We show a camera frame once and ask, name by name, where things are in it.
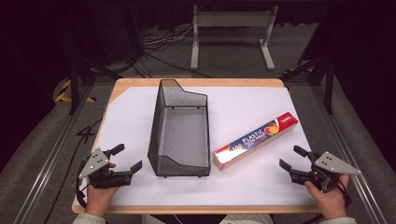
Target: dark curtain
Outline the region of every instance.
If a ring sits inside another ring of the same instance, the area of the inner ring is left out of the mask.
[[[202,6],[200,10],[256,11],[271,10],[271,7]],[[277,11],[276,25],[319,22],[325,10],[325,6],[282,6]],[[173,31],[176,26],[192,23],[193,6],[141,6],[140,11],[146,29],[158,26],[159,30]]]
[[[396,3],[368,2],[359,11],[350,38],[336,57],[335,74],[367,131],[396,171]]]
[[[68,65],[53,30],[56,10],[41,4],[0,3],[0,170],[55,106]]]

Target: metal bracket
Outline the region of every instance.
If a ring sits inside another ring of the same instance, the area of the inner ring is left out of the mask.
[[[315,165],[332,173],[361,175],[360,170],[338,159],[336,156],[328,151],[323,153],[315,161]]]
[[[81,174],[78,176],[78,178],[83,179],[84,177],[91,175],[93,172],[101,169],[108,164],[109,161],[107,156],[99,147],[97,147],[95,151],[91,154],[90,158],[87,161],[87,164],[82,169]]]

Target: metal frame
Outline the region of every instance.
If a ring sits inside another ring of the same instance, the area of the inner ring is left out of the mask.
[[[79,101],[84,102],[84,99],[90,95],[92,90],[92,86],[85,86],[82,94],[80,95]],[[50,180],[53,170],[55,169],[56,163],[62,155],[62,151],[64,150],[65,140],[70,133],[71,128],[76,122],[78,115],[82,109],[84,104],[78,104],[75,110],[75,113],[70,114],[67,118],[62,131],[56,140],[55,145],[53,146],[46,162],[44,163],[40,173],[35,179],[35,183],[33,184],[29,195],[26,197],[26,200],[23,203],[23,206],[20,209],[20,212],[14,219],[14,224],[22,224],[27,223],[29,221],[30,216],[32,215],[35,206],[38,203],[38,200],[41,197],[47,183]]]
[[[326,120],[329,123],[330,128],[332,129],[332,133],[338,144],[338,151],[341,154],[341,159],[346,161],[348,164],[359,170],[359,165],[355,161],[355,158],[352,155],[352,152],[347,145],[347,141],[344,139],[341,131],[335,121],[334,117],[328,113],[326,105],[322,103],[324,98],[323,93],[320,90],[319,86],[312,86],[311,90],[314,94],[314,97],[317,99],[318,105],[320,105],[320,109],[322,113],[325,115]],[[367,213],[370,216],[372,223],[375,224],[387,224],[388,222],[385,220],[384,215],[381,212],[381,209],[378,203],[375,200],[373,193],[370,191],[368,183],[364,178],[364,174],[361,175],[352,175],[351,180],[353,181],[359,195],[361,196],[361,200],[366,207]]]
[[[220,26],[245,26],[245,27],[265,27],[264,39],[259,39],[262,55],[268,70],[274,70],[274,62],[271,58],[268,49],[268,42],[274,27],[277,7],[273,7],[272,11],[252,11],[252,12],[236,12],[236,11],[221,11],[221,12],[207,12],[199,11],[197,6],[194,6],[193,16],[193,42],[191,53],[191,69],[198,68],[198,54],[199,54],[199,27],[220,27]]]

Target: plywood table edge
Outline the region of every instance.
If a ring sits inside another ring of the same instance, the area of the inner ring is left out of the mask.
[[[130,87],[158,87],[162,79],[169,78],[120,78],[114,85],[109,103]],[[183,87],[284,87],[279,78],[174,78]]]
[[[73,204],[73,212],[79,214],[84,212],[84,208]],[[188,206],[188,205],[169,205],[169,206],[110,206],[107,211],[109,214],[297,214],[297,213],[319,213],[316,206],[300,205],[244,205],[244,206]]]

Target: sleeve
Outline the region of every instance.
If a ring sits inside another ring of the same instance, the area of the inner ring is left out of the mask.
[[[88,213],[82,213],[76,217],[76,219],[73,221],[73,224],[106,224],[106,221],[102,217],[96,217]]]
[[[355,218],[352,217],[339,217],[322,221],[319,224],[357,224]]]

